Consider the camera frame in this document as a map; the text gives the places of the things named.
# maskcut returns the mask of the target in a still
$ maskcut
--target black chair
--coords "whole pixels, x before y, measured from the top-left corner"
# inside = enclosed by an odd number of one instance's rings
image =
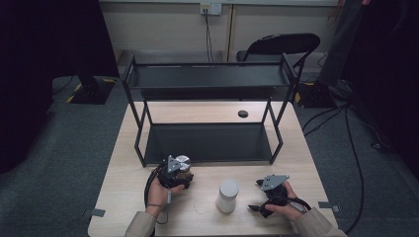
[[[293,103],[298,91],[299,79],[305,59],[320,45],[320,37],[311,33],[271,35],[254,41],[247,50],[236,54],[237,61],[280,61],[282,54],[303,53],[293,65],[298,67],[295,87],[290,101]]]

